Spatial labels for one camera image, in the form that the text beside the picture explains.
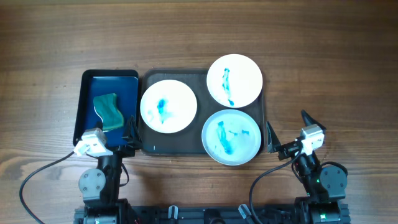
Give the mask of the white plate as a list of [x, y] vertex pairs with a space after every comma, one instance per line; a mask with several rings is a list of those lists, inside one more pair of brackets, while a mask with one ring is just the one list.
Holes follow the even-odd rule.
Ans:
[[228, 54], [215, 60], [207, 73], [206, 84], [215, 101], [229, 108], [242, 108], [260, 95], [262, 72], [249, 57]]
[[203, 125], [201, 141], [207, 154], [227, 166], [240, 166], [259, 152], [262, 135], [255, 120], [240, 110], [221, 110]]
[[171, 134], [185, 129], [197, 113], [193, 90], [178, 80], [162, 80], [151, 85], [140, 103], [141, 118], [152, 130]]

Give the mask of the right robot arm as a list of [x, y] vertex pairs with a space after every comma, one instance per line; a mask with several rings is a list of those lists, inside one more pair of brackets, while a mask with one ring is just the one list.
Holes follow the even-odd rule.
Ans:
[[294, 175], [307, 193], [293, 204], [267, 205], [261, 214], [266, 223], [350, 223], [346, 197], [348, 170], [337, 162], [321, 163], [315, 151], [323, 146], [326, 127], [301, 111], [305, 126], [294, 141], [281, 144], [270, 123], [267, 142], [270, 153], [279, 160], [291, 159]]

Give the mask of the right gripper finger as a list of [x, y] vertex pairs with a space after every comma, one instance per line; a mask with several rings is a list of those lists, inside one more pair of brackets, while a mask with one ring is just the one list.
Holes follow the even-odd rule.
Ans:
[[313, 119], [305, 110], [301, 111], [301, 115], [304, 125], [311, 126], [313, 124], [316, 124], [319, 128], [321, 128], [322, 131], [326, 131], [326, 127], [324, 127], [324, 125], [319, 123], [317, 120]]
[[279, 151], [279, 148], [281, 146], [280, 141], [272, 128], [270, 122], [267, 122], [266, 124], [267, 128], [267, 151], [268, 153], [275, 153]]

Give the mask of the green yellow sponge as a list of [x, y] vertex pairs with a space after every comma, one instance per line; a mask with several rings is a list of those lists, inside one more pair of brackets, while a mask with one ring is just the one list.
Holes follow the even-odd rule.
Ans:
[[124, 116], [117, 107], [117, 97], [117, 94], [110, 93], [93, 98], [94, 110], [102, 120], [104, 132], [124, 126]]

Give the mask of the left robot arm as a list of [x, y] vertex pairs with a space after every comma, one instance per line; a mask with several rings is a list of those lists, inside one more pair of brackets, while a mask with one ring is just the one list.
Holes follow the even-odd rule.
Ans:
[[87, 129], [75, 147], [79, 156], [87, 155], [97, 160], [97, 167], [84, 171], [78, 187], [83, 194], [85, 206], [75, 210], [74, 223], [140, 223], [140, 218], [127, 199], [119, 198], [121, 173], [126, 171], [123, 158], [135, 156], [142, 147], [136, 119], [131, 116], [126, 124], [122, 139], [125, 146], [108, 147], [102, 130], [98, 127]]

